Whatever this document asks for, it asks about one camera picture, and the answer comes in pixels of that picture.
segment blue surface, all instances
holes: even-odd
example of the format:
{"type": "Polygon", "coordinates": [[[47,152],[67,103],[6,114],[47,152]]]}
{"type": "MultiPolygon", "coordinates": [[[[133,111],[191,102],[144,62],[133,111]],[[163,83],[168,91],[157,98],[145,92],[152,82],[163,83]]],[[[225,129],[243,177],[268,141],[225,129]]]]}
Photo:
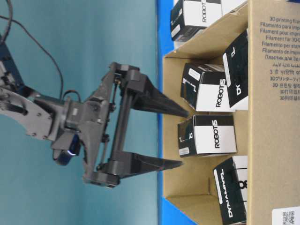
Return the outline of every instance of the blue surface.
{"type": "MultiPolygon", "coordinates": [[[[163,57],[174,50],[171,39],[170,17],[173,0],[157,1],[158,21],[158,88],[163,91],[163,57]]],[[[163,157],[163,118],[158,115],[158,149],[159,156],[163,157]]],[[[163,173],[158,174],[158,221],[160,225],[194,225],[185,214],[163,197],[163,173]]]]}
{"type": "MultiPolygon", "coordinates": [[[[48,49],[65,76],[65,89],[83,99],[100,84],[112,61],[141,68],[154,85],[156,2],[140,0],[13,0],[15,19],[48,49]]],[[[0,14],[7,15],[5,1],[0,14]]],[[[6,23],[0,22],[0,31],[6,23]]],[[[13,25],[7,45],[28,86],[58,96],[59,79],[50,60],[13,25]]],[[[113,135],[117,113],[111,117],[113,135]]],[[[82,154],[67,167],[52,161],[50,143],[24,135],[0,117],[1,224],[156,225],[157,173],[122,180],[115,189],[85,185],[82,154]]],[[[126,151],[158,155],[157,115],[132,110],[126,151]]]]}

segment black and white box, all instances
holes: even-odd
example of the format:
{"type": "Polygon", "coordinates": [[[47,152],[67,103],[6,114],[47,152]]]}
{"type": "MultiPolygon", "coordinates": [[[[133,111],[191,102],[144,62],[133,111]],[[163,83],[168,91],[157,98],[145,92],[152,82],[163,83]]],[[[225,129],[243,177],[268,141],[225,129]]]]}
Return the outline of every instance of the black and white box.
{"type": "Polygon", "coordinates": [[[229,106],[248,109],[248,31],[240,34],[223,55],[229,106]]]}
{"type": "Polygon", "coordinates": [[[247,160],[247,156],[233,156],[213,171],[224,225],[246,223],[247,160]]]}
{"type": "Polygon", "coordinates": [[[229,107],[223,65],[186,63],[180,96],[198,112],[234,112],[229,107]]]}
{"type": "Polygon", "coordinates": [[[180,157],[236,153],[233,116],[194,115],[178,124],[180,157]]]}
{"type": "Polygon", "coordinates": [[[221,17],[221,0],[179,0],[171,10],[172,40],[188,41],[221,17]]]}
{"type": "Polygon", "coordinates": [[[231,12],[236,7],[240,6],[247,0],[222,0],[222,13],[223,15],[231,12]]]}

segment qr code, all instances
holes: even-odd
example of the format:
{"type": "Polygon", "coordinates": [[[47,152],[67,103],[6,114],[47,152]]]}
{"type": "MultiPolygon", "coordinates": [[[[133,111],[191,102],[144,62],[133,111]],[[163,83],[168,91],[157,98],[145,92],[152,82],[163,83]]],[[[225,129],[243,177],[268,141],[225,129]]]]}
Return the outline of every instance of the qr code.
{"type": "Polygon", "coordinates": [[[295,211],[283,212],[282,225],[295,224],[295,211]]]}

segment robotic arm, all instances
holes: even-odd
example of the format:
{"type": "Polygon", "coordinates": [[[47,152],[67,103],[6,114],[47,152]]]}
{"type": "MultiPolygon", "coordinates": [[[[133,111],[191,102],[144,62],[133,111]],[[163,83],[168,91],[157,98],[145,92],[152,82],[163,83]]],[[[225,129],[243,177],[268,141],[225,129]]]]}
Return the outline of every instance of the robotic arm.
{"type": "Polygon", "coordinates": [[[22,124],[27,135],[52,142],[53,159],[67,165],[84,147],[83,180],[115,187],[120,179],[180,166],[180,161],[123,151],[130,109],[187,117],[188,112],[157,90],[140,69],[113,62],[102,83],[83,103],[42,95],[25,86],[5,43],[0,45],[0,114],[22,124]],[[104,162],[109,135],[109,115],[116,109],[120,88],[120,112],[108,162],[104,162]],[[96,166],[100,144],[101,161],[96,166]]]}

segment cable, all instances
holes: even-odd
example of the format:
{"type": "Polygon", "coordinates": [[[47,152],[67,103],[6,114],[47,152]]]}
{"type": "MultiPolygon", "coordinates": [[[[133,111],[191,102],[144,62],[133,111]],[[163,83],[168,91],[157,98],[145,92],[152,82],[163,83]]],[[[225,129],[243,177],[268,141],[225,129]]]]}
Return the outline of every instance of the cable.
{"type": "MultiPolygon", "coordinates": [[[[2,15],[0,15],[0,18],[4,19],[4,20],[9,20],[8,17],[2,16],[2,15]]],[[[13,19],[12,22],[18,24],[25,31],[25,33],[42,49],[42,51],[54,63],[54,65],[55,65],[55,67],[56,67],[56,69],[57,69],[57,71],[59,73],[59,76],[60,76],[60,99],[62,99],[62,92],[63,92],[63,89],[64,89],[64,79],[63,79],[62,73],[60,71],[60,68],[59,68],[57,62],[55,61],[55,59],[53,58],[53,56],[29,33],[29,31],[19,21],[13,19]]]]}
{"type": "Polygon", "coordinates": [[[9,18],[7,26],[4,30],[0,45],[3,44],[6,41],[6,38],[8,37],[9,31],[10,31],[10,27],[11,27],[11,23],[13,21],[13,4],[11,3],[11,0],[6,0],[7,6],[8,6],[8,11],[9,11],[9,18]]]}
{"type": "Polygon", "coordinates": [[[66,96],[67,94],[69,94],[69,93],[75,93],[75,94],[78,96],[78,102],[81,102],[80,94],[79,94],[78,91],[76,91],[76,90],[67,90],[67,91],[64,93],[62,99],[64,99],[65,96],[66,96]]]}

